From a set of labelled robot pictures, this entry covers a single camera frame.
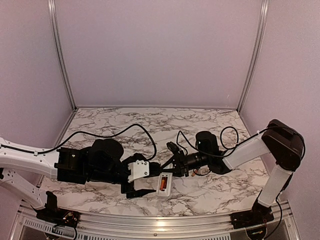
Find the white remote control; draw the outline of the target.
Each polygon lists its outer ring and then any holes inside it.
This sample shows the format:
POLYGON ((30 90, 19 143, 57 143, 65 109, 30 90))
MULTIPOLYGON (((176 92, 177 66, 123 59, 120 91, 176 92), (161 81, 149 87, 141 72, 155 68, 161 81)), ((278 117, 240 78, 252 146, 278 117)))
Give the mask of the white remote control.
POLYGON ((158 178, 156 196, 160 198, 167 198, 171 194, 173 174, 171 172, 163 172, 158 178))

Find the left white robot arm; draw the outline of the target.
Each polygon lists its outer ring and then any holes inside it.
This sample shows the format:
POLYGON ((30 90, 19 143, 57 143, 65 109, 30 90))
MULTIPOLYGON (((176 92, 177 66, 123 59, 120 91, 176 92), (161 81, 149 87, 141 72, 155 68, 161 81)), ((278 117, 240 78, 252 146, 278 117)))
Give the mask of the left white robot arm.
POLYGON ((84 185, 88 182, 109 183, 121 186, 126 198, 139 198, 152 192, 135 189, 134 181, 149 177, 150 162, 141 154, 121 160, 122 145, 111 138, 97 139, 92 146, 82 149, 59 147, 58 149, 26 149, 0 140, 0 182, 35 210, 43 210, 53 223, 63 219, 63 211, 57 207, 56 196, 38 189, 19 174, 23 170, 46 176, 60 182, 84 185))

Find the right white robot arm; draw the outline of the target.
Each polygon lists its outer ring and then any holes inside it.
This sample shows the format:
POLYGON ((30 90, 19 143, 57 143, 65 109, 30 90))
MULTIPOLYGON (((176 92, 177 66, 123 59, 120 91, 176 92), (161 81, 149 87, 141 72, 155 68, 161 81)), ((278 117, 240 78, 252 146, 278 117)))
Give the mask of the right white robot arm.
POLYGON ((260 223, 267 216, 267 211, 289 185, 306 154, 302 135, 278 119, 271 120, 266 128, 224 151, 220 150, 216 135, 209 131, 195 135, 194 153, 184 153, 173 142, 168 142, 167 147, 173 155, 159 170, 175 177, 187 177, 191 170, 203 166, 212 173, 225 175, 257 158, 273 160, 268 180, 247 214, 252 224, 260 223))

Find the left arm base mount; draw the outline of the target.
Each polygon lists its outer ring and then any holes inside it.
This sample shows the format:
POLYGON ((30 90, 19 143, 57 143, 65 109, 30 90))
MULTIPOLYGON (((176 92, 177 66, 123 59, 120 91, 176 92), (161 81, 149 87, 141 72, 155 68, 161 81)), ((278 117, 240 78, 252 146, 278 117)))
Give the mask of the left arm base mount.
POLYGON ((34 209, 36 217, 40 220, 53 223, 56 226, 76 228, 80 213, 75 210, 58 207, 57 196, 50 191, 46 191, 45 194, 47 198, 44 208, 34 209))

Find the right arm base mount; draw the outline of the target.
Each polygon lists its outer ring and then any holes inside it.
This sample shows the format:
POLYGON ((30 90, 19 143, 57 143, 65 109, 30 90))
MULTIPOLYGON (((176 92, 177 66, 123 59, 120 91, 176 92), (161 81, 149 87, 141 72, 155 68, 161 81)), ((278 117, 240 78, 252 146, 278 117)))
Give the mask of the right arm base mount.
POLYGON ((239 211, 230 215, 231 224, 234 229, 248 228, 273 221, 272 208, 265 207, 255 200, 250 210, 239 211))

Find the front aluminium rail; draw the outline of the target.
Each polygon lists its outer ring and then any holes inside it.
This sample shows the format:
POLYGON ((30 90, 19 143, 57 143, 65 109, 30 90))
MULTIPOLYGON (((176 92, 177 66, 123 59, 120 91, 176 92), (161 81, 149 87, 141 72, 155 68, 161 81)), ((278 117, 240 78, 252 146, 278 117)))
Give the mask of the front aluminium rail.
POLYGON ((132 216, 80 211, 76 229, 53 227, 36 218, 22 202, 9 234, 11 240, 246 240, 253 228, 235 229, 231 215, 132 216))

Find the right aluminium frame post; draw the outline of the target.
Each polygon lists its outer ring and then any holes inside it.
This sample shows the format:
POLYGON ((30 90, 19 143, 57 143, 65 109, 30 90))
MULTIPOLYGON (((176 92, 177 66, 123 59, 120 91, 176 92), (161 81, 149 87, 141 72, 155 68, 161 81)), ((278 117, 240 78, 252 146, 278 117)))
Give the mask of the right aluminium frame post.
POLYGON ((260 8, 259 20, 258 20, 258 25, 257 25, 256 37, 255 37, 255 41, 254 41, 254 45, 253 45, 253 51, 252 51, 249 67, 248 67, 248 70, 246 73, 242 92, 241 92, 241 95, 240 95, 240 98, 238 101, 238 105, 237 105, 237 109, 236 109, 239 115, 241 114, 241 112, 245 106, 245 103, 246 103, 246 100, 247 100, 247 97, 248 97, 248 94, 250 91, 250 87, 253 82, 256 66, 258 63, 259 55, 260 55, 263 41, 264 41, 269 5, 270 5, 269 0, 262 0, 261 1, 261 8, 260 8))

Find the aluminium frame post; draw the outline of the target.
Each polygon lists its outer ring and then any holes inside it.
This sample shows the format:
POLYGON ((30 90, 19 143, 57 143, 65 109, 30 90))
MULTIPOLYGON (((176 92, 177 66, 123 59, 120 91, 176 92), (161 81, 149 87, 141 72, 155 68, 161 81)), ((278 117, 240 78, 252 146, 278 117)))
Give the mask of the aluminium frame post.
POLYGON ((77 106, 75 103, 75 99, 72 93, 71 83, 68 76, 68 71, 66 68, 66 63, 64 59, 63 54, 63 48, 61 44, 61 38, 60 38, 60 32, 59 32, 59 24, 58 24, 58 16, 57 16, 57 10, 56 10, 56 1, 55 0, 48 0, 48 12, 49 12, 49 18, 52 28, 52 34, 53 34, 53 41, 55 46, 55 52, 57 55, 58 65, 62 76, 63 85, 66 91, 67 99, 69 102, 69 105, 73 112, 77 110, 77 106))
POLYGON ((249 67, 248 67, 248 70, 246 73, 242 92, 241 92, 241 95, 240 95, 240 98, 238 101, 238 105, 237 105, 237 109, 236 109, 239 115, 241 114, 241 112, 245 106, 245 103, 246 103, 246 100, 247 100, 247 97, 248 97, 248 94, 250 91, 250 87, 253 82, 256 66, 258 63, 259 55, 260 55, 263 41, 264 41, 269 5, 270 5, 269 0, 262 0, 261 1, 261 8, 260 8, 259 20, 258 20, 258 25, 257 25, 256 37, 255 37, 255 41, 254 41, 254 45, 253 45, 253 51, 252 51, 249 67))

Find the left aluminium frame post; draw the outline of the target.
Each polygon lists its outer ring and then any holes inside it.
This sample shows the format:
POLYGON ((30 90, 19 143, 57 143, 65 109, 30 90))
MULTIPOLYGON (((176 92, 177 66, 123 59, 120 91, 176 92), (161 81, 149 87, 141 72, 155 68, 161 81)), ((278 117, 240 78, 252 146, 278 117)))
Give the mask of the left aluminium frame post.
POLYGON ((75 103, 75 99, 72 93, 71 83, 68 76, 68 71, 66 68, 66 63, 64 59, 63 54, 63 48, 61 44, 61 38, 60 38, 60 32, 59 32, 59 24, 58 24, 58 16, 57 16, 57 10, 56 10, 56 1, 55 0, 48 0, 48 12, 49 12, 49 18, 52 28, 52 34, 53 34, 53 41, 55 46, 55 52, 57 55, 58 65, 62 76, 63 85, 66 91, 67 99, 69 102, 69 105, 73 112, 77 110, 77 106, 75 103))

